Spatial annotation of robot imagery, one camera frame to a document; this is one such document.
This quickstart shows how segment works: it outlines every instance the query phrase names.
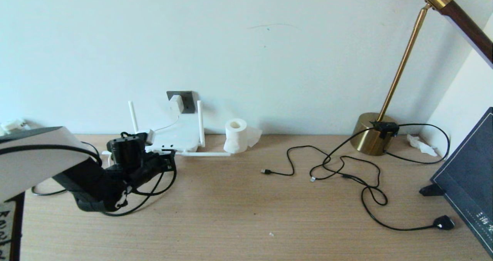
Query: white router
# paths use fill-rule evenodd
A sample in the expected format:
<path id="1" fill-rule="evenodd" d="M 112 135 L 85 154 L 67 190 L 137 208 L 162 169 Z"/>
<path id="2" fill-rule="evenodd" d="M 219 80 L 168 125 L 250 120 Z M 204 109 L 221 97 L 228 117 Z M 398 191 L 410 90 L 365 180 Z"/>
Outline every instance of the white router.
<path id="1" fill-rule="evenodd" d="M 139 132 L 132 101 L 128 102 L 134 132 Z M 146 152 L 167 152 L 176 150 L 177 155 L 183 156 L 231 156 L 228 152 L 197 152 L 198 147 L 206 146 L 204 121 L 202 117 L 202 101 L 197 101 L 197 115 L 180 114 L 175 124 L 157 130 L 154 133 L 153 144 L 146 146 Z"/>

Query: dark blue book cover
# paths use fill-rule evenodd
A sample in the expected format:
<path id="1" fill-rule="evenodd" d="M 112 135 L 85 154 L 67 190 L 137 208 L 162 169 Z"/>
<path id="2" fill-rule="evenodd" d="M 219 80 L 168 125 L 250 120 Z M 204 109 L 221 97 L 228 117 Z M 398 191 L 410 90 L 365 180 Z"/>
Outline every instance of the dark blue book cover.
<path id="1" fill-rule="evenodd" d="M 493 108 L 489 108 L 431 181 L 493 258 Z"/>

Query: white wall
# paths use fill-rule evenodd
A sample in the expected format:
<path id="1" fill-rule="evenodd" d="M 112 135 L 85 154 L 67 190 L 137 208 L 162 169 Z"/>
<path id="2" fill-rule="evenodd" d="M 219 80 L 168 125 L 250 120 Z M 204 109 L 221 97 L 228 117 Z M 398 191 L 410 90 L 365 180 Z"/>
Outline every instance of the white wall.
<path id="1" fill-rule="evenodd" d="M 456 0 L 480 25 L 493 0 Z M 74 133 L 155 128 L 167 90 L 194 90 L 204 124 L 352 132 L 379 112 L 423 0 L 0 0 L 0 121 Z M 470 46 L 430 11 L 388 115 L 428 120 Z"/>
<path id="2" fill-rule="evenodd" d="M 493 15 L 483 31 L 493 36 Z M 493 70 L 472 50 L 428 123 L 449 135 L 451 152 L 454 152 L 489 107 L 493 107 Z M 421 136 L 438 147 L 443 156 L 447 142 L 441 133 L 430 127 L 424 128 Z"/>

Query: black cable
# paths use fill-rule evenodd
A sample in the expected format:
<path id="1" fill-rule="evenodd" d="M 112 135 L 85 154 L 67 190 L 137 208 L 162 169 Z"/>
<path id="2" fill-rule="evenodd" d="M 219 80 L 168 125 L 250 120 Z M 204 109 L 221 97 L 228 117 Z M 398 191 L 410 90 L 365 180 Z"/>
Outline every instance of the black cable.
<path id="1" fill-rule="evenodd" d="M 96 159 L 98 165 L 100 166 L 102 165 L 102 160 L 99 157 L 99 155 L 87 149 L 82 149 L 80 147 L 69 146 L 69 145 L 19 145 L 19 146 L 0 149 L 0 155 L 13 153 L 13 152 L 23 152 L 27 150 L 44 150 L 44 149 L 58 149 L 58 150 L 67 150 L 71 152 L 85 153 Z"/>
<path id="2" fill-rule="evenodd" d="M 368 163 L 368 164 L 371 164 L 373 165 L 378 173 L 377 173 L 377 184 L 376 185 L 370 185 L 368 184 L 367 182 L 365 182 L 363 179 L 357 177 L 357 176 L 354 176 L 354 175 L 350 175 L 350 174 L 346 174 L 346 173 L 341 173 L 340 170 L 342 170 L 342 168 L 344 168 L 344 165 L 345 165 L 345 162 L 344 162 L 344 159 L 343 158 L 350 158 L 350 159 L 353 159 L 353 160 L 357 160 L 357 161 L 361 161 L 361 162 L 365 162 L 365 163 Z M 342 175 L 343 178 L 347 178 L 347 179 L 351 179 L 351 180 L 354 180 L 355 182 L 365 186 L 363 188 L 363 190 L 361 190 L 361 203 L 363 204 L 363 207 L 365 208 L 366 212 L 368 213 L 368 215 L 370 215 L 370 217 L 375 221 L 377 222 L 378 224 L 380 224 L 381 226 L 384 226 L 386 228 L 389 228 L 389 229 L 392 229 L 392 230 L 395 230 L 395 231 L 419 231 L 419 230 L 422 230 L 422 229 L 428 229 L 428 228 L 436 228 L 437 226 L 432 224 L 430 226 L 422 226 L 422 227 L 414 227 L 414 228 L 396 228 L 396 227 L 392 227 L 392 226 L 389 226 L 387 224 L 384 224 L 383 222 L 379 221 L 377 219 L 377 217 L 375 217 L 375 215 L 372 214 L 372 212 L 370 211 L 370 209 L 368 209 L 368 207 L 366 206 L 366 203 L 365 203 L 365 199 L 364 199 L 364 193 L 366 190 L 369 190 L 370 193 L 371 193 L 371 196 L 373 198 L 373 201 L 375 201 L 375 203 L 377 203 L 378 205 L 380 206 L 386 206 L 388 203 L 389 203 L 389 200 L 386 196 L 386 194 L 384 193 L 384 191 L 380 190 L 378 187 L 380 185 L 380 174 L 381 174 L 381 169 L 379 166 L 377 166 L 375 163 L 372 163 L 370 161 L 366 161 L 366 160 L 363 160 L 363 159 L 357 159 L 357 158 L 354 158 L 354 157 L 351 157 L 351 156 L 341 156 L 339 157 L 339 159 L 342 161 L 342 166 L 336 170 L 336 171 L 333 171 L 329 168 L 325 168 L 326 170 L 328 171 L 331 171 L 332 175 L 335 175 L 335 174 L 340 174 Z M 377 191 L 379 192 L 383 198 L 384 198 L 384 201 L 383 202 L 380 202 L 377 200 L 377 198 L 375 198 L 375 194 L 374 194 L 374 191 Z"/>
<path id="3" fill-rule="evenodd" d="M 426 124 L 426 123 L 408 123 L 408 124 L 401 124 L 399 125 L 399 127 L 404 127 L 404 126 L 412 126 L 412 125 L 419 125 L 419 126 L 433 126 L 435 128 L 437 128 L 438 130 L 440 130 L 445 138 L 447 139 L 447 152 L 445 153 L 445 155 L 438 161 L 435 161 L 435 162 L 420 162 L 420 161 L 414 161 L 414 160 L 410 160 L 410 159 L 406 159 L 406 158 L 403 158 L 403 157 L 400 157 L 400 156 L 396 156 L 392 153 L 389 153 L 387 152 L 386 150 L 384 150 L 384 153 L 388 154 L 388 155 L 391 155 L 393 157 L 396 157 L 396 158 L 399 158 L 399 159 L 402 159 L 402 160 L 405 160 L 405 161 L 411 161 L 411 162 L 415 162 L 415 163 L 421 163 L 421 164 L 436 164 L 440 161 L 443 161 L 447 155 L 449 154 L 449 149 L 450 149 L 450 140 L 449 140 L 449 137 L 447 136 L 447 134 L 442 130 L 440 129 L 439 127 L 437 126 L 434 126 L 432 124 Z M 361 184 L 364 186 L 363 190 L 361 190 L 361 203 L 363 204 L 363 207 L 365 208 L 366 212 L 368 213 L 368 215 L 370 215 L 370 217 L 375 221 L 377 222 L 378 224 L 380 224 L 381 226 L 384 226 L 386 228 L 389 228 L 389 229 L 392 229 L 392 230 L 395 230 L 395 231 L 419 231 L 419 230 L 423 230 L 423 229 L 429 229 L 429 228 L 442 228 L 442 226 L 440 226 L 440 224 L 436 224 L 435 222 L 433 222 L 432 225 L 430 226 L 422 226 L 422 227 L 414 227 L 414 228 L 396 228 L 396 227 L 392 227 L 392 226 L 388 226 L 387 224 L 384 224 L 383 222 L 379 221 L 375 215 L 372 214 L 372 212 L 368 209 L 366 203 L 365 203 L 365 199 L 364 199 L 364 193 L 366 190 L 369 190 L 370 193 L 371 193 L 371 196 L 373 198 L 373 200 L 375 201 L 375 203 L 381 205 L 381 206 L 385 206 L 389 203 L 389 200 L 386 196 L 386 194 L 384 193 L 384 191 L 380 190 L 378 187 L 380 185 L 380 174 L 381 174 L 381 170 L 380 168 L 370 162 L 370 161 L 366 161 L 366 160 L 363 160 L 363 159 L 357 159 L 357 158 L 354 158 L 354 157 L 350 157 L 350 156 L 346 156 L 346 155 L 343 155 L 343 156 L 340 156 L 340 160 L 342 161 L 342 166 L 336 170 L 336 171 L 333 171 L 331 170 L 330 168 L 327 168 L 327 164 L 331 161 L 331 156 L 334 152 L 336 152 L 338 149 L 340 149 L 343 145 L 345 145 L 347 142 L 349 142 L 350 140 L 352 140 L 355 136 L 365 132 L 365 131 L 368 131 L 368 130 L 371 130 L 371 129 L 374 129 L 374 128 L 368 128 L 368 129 L 364 129 L 362 131 L 359 131 L 355 134 L 353 134 L 352 136 L 350 136 L 347 140 L 345 140 L 343 143 L 341 143 L 340 145 L 338 145 L 338 147 L 336 147 L 335 149 L 333 149 L 330 153 L 325 153 L 323 152 L 322 150 L 316 148 L 315 146 L 312 146 L 312 145 L 302 145 L 302 146 L 295 146 L 295 147 L 291 147 L 289 149 L 287 149 L 287 159 L 289 161 L 289 164 L 291 165 L 291 169 L 292 169 L 292 173 L 277 173 L 277 172 L 273 172 L 273 171 L 270 171 L 270 170 L 263 170 L 262 172 L 265 173 L 265 174 L 270 174 L 270 173 L 273 173 L 273 174 L 278 174 L 278 175 L 285 175 L 285 176 L 292 176 L 294 175 L 294 164 L 293 164 L 293 161 L 291 160 L 291 157 L 289 156 L 289 152 L 292 150 L 292 149 L 296 149 L 296 148 L 305 148 L 305 147 L 310 147 L 310 148 L 313 148 L 319 152 L 321 152 L 322 154 L 326 155 L 325 159 L 322 161 L 322 164 L 320 165 L 317 165 L 317 166 L 314 166 L 312 169 L 310 169 L 310 176 L 312 177 L 312 181 L 314 180 L 324 180 L 324 179 L 328 179 L 330 177 L 332 177 L 333 175 L 336 175 L 336 174 L 340 174 L 342 175 L 342 177 L 344 178 L 348 178 L 348 179 L 351 179 L 351 180 L 354 180 L 355 182 Z M 354 160 L 357 160 L 357 161 L 362 161 L 362 162 L 365 162 L 365 163 L 368 163 L 368 164 L 371 164 L 373 165 L 378 173 L 377 173 L 377 184 L 376 185 L 370 185 L 368 184 L 367 182 L 365 182 L 363 179 L 359 178 L 359 177 L 356 177 L 354 175 L 350 175 L 350 174 L 346 174 L 346 173 L 341 173 L 340 171 L 342 170 L 342 168 L 344 168 L 345 166 L 345 162 L 344 162 L 344 159 L 343 158 L 350 158 L 350 159 L 354 159 Z M 319 168 L 319 167 L 322 167 L 324 168 L 325 170 L 331 172 L 330 175 L 326 176 L 326 177 L 322 177 L 322 178 L 316 178 L 313 176 L 313 171 L 316 169 L 316 168 Z M 377 198 L 375 198 L 375 194 L 374 194 L 374 191 L 377 191 L 378 193 L 381 194 L 381 196 L 384 198 L 384 201 L 383 202 L 380 202 L 377 200 Z"/>
<path id="4" fill-rule="evenodd" d="M 124 138 L 124 137 L 125 137 L 124 135 L 127 135 L 127 136 L 136 136 L 136 135 L 132 135 L 131 133 L 127 133 L 127 132 L 122 132 L 122 133 L 120 133 L 120 136 L 121 136 L 122 138 Z"/>
<path id="5" fill-rule="evenodd" d="M 443 155 L 443 157 L 438 161 L 421 162 L 421 161 L 415 161 L 415 160 L 406 159 L 404 157 L 394 155 L 394 154 L 388 152 L 387 150 L 384 150 L 384 153 L 386 153 L 392 157 L 396 157 L 397 159 L 401 159 L 401 160 L 409 161 L 409 162 L 413 162 L 413 163 L 418 163 L 418 164 L 426 164 L 426 165 L 440 163 L 441 161 L 445 160 L 445 158 L 447 158 L 447 156 L 449 155 L 449 151 L 450 151 L 450 139 L 449 139 L 449 136 L 447 136 L 447 134 L 442 129 L 440 129 L 438 126 L 435 126 L 433 124 L 427 124 L 427 123 L 407 123 L 407 124 L 400 124 L 399 125 L 399 127 L 403 127 L 403 126 L 433 126 L 433 127 L 437 128 L 438 130 L 440 130 L 443 133 L 443 135 L 445 136 L 445 138 L 447 139 L 447 151 L 445 152 L 445 155 Z"/>
<path id="6" fill-rule="evenodd" d="M 96 154 L 99 155 L 99 151 L 96 149 L 96 147 L 94 145 L 92 145 L 91 143 L 86 143 L 85 141 L 81 141 L 81 143 L 84 143 L 85 145 L 90 145 L 92 148 L 94 148 L 94 151 L 96 152 Z"/>
<path id="7" fill-rule="evenodd" d="M 165 191 L 167 191 L 169 188 L 171 188 L 171 185 L 173 185 L 175 179 L 176 179 L 176 169 L 173 170 L 173 178 L 171 179 L 171 182 L 169 183 L 169 185 L 164 190 L 158 191 L 158 192 L 152 191 L 150 193 L 147 193 L 147 192 L 139 192 L 137 189 L 134 189 L 134 190 L 132 190 L 132 193 L 138 194 L 138 195 L 145 195 L 145 196 L 160 195 L 160 194 L 164 193 Z"/>
<path id="8" fill-rule="evenodd" d="M 60 191 L 56 191 L 56 192 L 50 192 L 50 193 L 38 193 L 35 191 L 36 189 L 36 185 L 31 187 L 31 192 L 32 194 L 34 194 L 35 196 L 49 196 L 49 195 L 55 195 L 55 194 L 60 194 L 60 193 L 64 193 L 66 192 L 67 190 L 66 189 L 63 189 L 63 190 L 60 190 Z"/>
<path id="9" fill-rule="evenodd" d="M 81 141 L 81 143 L 84 143 L 85 145 L 90 145 L 94 149 L 94 151 L 96 152 L 96 154 L 99 156 L 99 151 L 96 149 L 96 147 L 94 145 L 92 145 L 91 143 L 86 143 L 85 141 Z M 36 189 L 36 185 L 34 185 L 33 187 L 31 187 L 31 192 L 35 196 L 50 196 L 50 195 L 55 195 L 55 194 L 61 194 L 61 193 L 64 193 L 64 192 L 67 191 L 67 189 L 63 189 L 63 190 L 55 191 L 55 192 L 39 193 L 39 192 L 36 192 L 35 189 Z"/>
<path id="10" fill-rule="evenodd" d="M 361 133 L 363 133 L 363 132 L 365 132 L 365 131 L 371 130 L 371 129 L 373 129 L 373 127 L 368 128 L 368 129 L 361 130 L 361 131 L 359 131 L 359 132 L 357 132 L 357 133 L 353 134 L 353 135 L 352 135 L 352 136 L 350 136 L 347 140 L 345 140 L 343 143 L 341 143 L 340 145 L 338 145 L 338 147 L 336 147 L 334 150 L 332 150 L 332 152 L 330 152 L 329 154 L 327 154 L 326 152 L 324 152 L 324 151 L 322 151 L 322 150 L 320 150 L 320 149 L 316 148 L 316 147 L 315 147 L 315 146 L 313 146 L 313 145 L 301 145 L 301 146 L 294 146 L 294 147 L 291 147 L 291 148 L 287 149 L 287 151 L 286 151 L 287 159 L 288 159 L 288 161 L 289 161 L 289 164 L 291 165 L 291 170 L 292 170 L 292 172 L 291 172 L 291 173 L 289 173 L 289 174 L 287 174 L 287 173 L 278 173 L 278 172 L 274 172 L 274 171 L 271 171 L 271 170 L 262 170 L 261 172 L 262 172 L 262 173 L 265 173 L 265 174 L 277 174 L 277 175 L 283 175 L 283 176 L 292 176 L 292 175 L 294 175 L 294 164 L 293 164 L 293 161 L 291 160 L 291 157 L 289 156 L 289 152 L 290 152 L 292 149 L 296 149 L 296 148 L 311 147 L 311 148 L 313 148 L 313 149 L 315 149 L 315 150 L 317 150 L 317 151 L 319 151 L 319 152 L 322 152 L 322 154 L 324 154 L 324 155 L 326 156 L 326 157 L 325 157 L 325 159 L 324 159 L 324 161 L 322 162 L 322 164 L 320 164 L 320 165 L 318 165 L 318 166 L 314 166 L 314 167 L 310 170 L 310 176 L 311 176 L 311 177 L 313 177 L 313 176 L 312 176 L 312 172 L 313 172 L 313 170 L 315 170 L 315 168 L 322 167 L 322 166 L 324 166 L 325 164 L 327 164 L 328 162 L 330 162 L 330 160 L 331 160 L 331 155 L 332 155 L 334 152 L 336 152 L 338 149 L 340 149 L 340 148 L 341 148 L 343 145 L 345 145 L 348 141 L 352 140 L 355 136 L 358 136 L 359 134 L 361 134 Z M 335 173 L 333 173 L 333 174 L 331 174 L 331 175 L 329 175 L 329 176 L 327 176 L 327 177 L 324 177 L 324 178 L 315 178 L 315 179 L 316 179 L 316 180 L 323 180 L 323 179 L 327 179 L 327 178 L 329 178 L 329 177 L 333 176 L 334 174 L 335 174 Z"/>
<path id="11" fill-rule="evenodd" d="M 122 212 L 122 213 L 118 213 L 118 214 L 114 214 L 114 213 L 111 213 L 111 212 L 101 212 L 101 213 L 104 214 L 104 215 L 106 215 L 106 216 L 110 216 L 110 217 L 121 217 L 121 216 L 128 215 L 131 212 L 134 212 L 135 210 L 137 210 L 138 208 L 140 208 L 141 206 L 143 206 L 144 203 L 146 203 L 146 201 L 152 196 L 152 194 L 154 193 L 154 191 L 157 189 L 159 183 L 161 182 L 161 179 L 163 178 L 163 175 L 164 175 L 164 172 L 162 172 L 161 175 L 159 175 L 159 179 L 157 180 L 156 184 L 154 185 L 153 190 L 151 190 L 151 192 L 148 193 L 148 195 L 146 196 L 146 198 L 139 205 L 137 205 L 136 207 L 134 207 L 131 210 L 128 210 L 126 212 Z M 166 189 L 164 189 L 163 191 L 160 191 L 159 194 L 165 192 L 166 190 L 168 190 L 171 187 L 171 185 L 173 185 L 173 182 L 174 182 L 175 179 L 176 179 L 176 168 L 173 170 L 173 179 L 171 180 L 170 184 L 168 185 L 168 187 L 166 187 Z"/>

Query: toilet paper roll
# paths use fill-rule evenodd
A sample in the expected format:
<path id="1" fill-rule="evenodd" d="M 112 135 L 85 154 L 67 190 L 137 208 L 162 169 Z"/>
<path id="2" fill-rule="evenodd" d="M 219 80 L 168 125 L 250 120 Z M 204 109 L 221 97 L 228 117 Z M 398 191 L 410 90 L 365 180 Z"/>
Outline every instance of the toilet paper roll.
<path id="1" fill-rule="evenodd" d="M 229 153 L 244 152 L 248 147 L 254 146 L 262 135 L 262 130 L 248 126 L 241 118 L 228 120 L 225 127 L 224 151 Z"/>

